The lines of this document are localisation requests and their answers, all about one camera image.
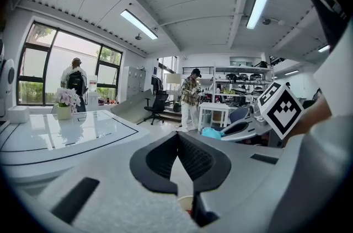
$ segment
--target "white cabinet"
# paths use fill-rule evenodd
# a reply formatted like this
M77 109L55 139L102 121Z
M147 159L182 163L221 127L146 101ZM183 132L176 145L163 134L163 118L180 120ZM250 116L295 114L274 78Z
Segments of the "white cabinet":
M126 101L131 96L143 92L145 87L146 72L135 67L124 67L121 77L120 101Z

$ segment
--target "white table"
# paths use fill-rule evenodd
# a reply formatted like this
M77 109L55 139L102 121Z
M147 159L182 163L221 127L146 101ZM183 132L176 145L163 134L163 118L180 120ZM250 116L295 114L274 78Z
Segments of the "white table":
M30 115L28 122L1 131L1 164L15 185L34 194L96 151L143 137L149 130L109 111L75 113L62 121Z
M208 103L204 102L200 105L200 116L199 116L199 128L198 130L201 131L201 122L202 122L202 114L205 110L212 111L211 115L211 125L213 123L213 112L214 111L219 111L222 112L221 114L221 126L223 127L227 126L228 123L228 116L229 116L229 110L231 108L228 107L226 104L220 104L220 103ZM206 116L204 117L204 120L202 122L202 125L205 126L206 123Z

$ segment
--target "ceiling light fixture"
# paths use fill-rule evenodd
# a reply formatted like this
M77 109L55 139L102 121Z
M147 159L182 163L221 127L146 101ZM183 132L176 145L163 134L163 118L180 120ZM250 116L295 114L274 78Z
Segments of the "ceiling light fixture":
M290 75L290 74L297 73L297 72L298 72L298 70L292 71L292 72L287 72L287 73L285 73L285 75Z
M158 36L151 29L145 26L143 22L141 22L137 17L135 17L128 10L124 10L120 15L125 19L127 19L129 22L131 22L134 26L142 30L152 40L158 38Z
M247 23L247 28L248 29L254 29L256 24L258 23L261 14L265 8L267 0L255 0L254 7L252 9L252 12L250 14L250 18Z
M322 53L322 52L325 52L325 51L327 51L327 50L329 50L329 49L330 49L330 45L327 45L327 46L325 46L325 47L319 49L319 52Z

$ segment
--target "flower pot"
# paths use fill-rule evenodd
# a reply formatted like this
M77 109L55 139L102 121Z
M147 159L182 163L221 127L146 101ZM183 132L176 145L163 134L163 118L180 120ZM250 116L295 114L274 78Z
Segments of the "flower pot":
M71 118L71 107L57 107L57 119L69 120Z

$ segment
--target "black backpack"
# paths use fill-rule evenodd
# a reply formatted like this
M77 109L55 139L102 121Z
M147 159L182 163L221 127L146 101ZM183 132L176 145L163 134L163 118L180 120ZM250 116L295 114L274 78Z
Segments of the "black backpack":
M84 81L81 72L73 72L68 76L67 88L74 88L78 96L83 95Z

